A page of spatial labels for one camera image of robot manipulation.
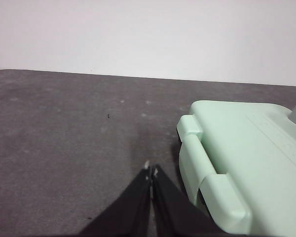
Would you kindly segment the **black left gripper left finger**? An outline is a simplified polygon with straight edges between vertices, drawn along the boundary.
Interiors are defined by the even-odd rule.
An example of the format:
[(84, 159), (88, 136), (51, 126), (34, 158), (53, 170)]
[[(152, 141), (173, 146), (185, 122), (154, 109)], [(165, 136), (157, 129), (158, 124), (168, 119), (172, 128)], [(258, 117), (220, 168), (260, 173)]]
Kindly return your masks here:
[(79, 234), (84, 237), (146, 237), (150, 185), (150, 167), (146, 165), (122, 194)]

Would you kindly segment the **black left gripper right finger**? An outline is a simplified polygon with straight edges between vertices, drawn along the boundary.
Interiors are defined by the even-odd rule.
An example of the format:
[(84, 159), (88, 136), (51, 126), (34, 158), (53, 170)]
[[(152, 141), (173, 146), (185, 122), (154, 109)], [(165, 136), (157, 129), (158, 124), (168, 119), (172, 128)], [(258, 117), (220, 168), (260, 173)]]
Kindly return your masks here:
[(152, 169), (152, 202), (159, 237), (226, 237), (212, 219), (195, 207), (160, 165)]

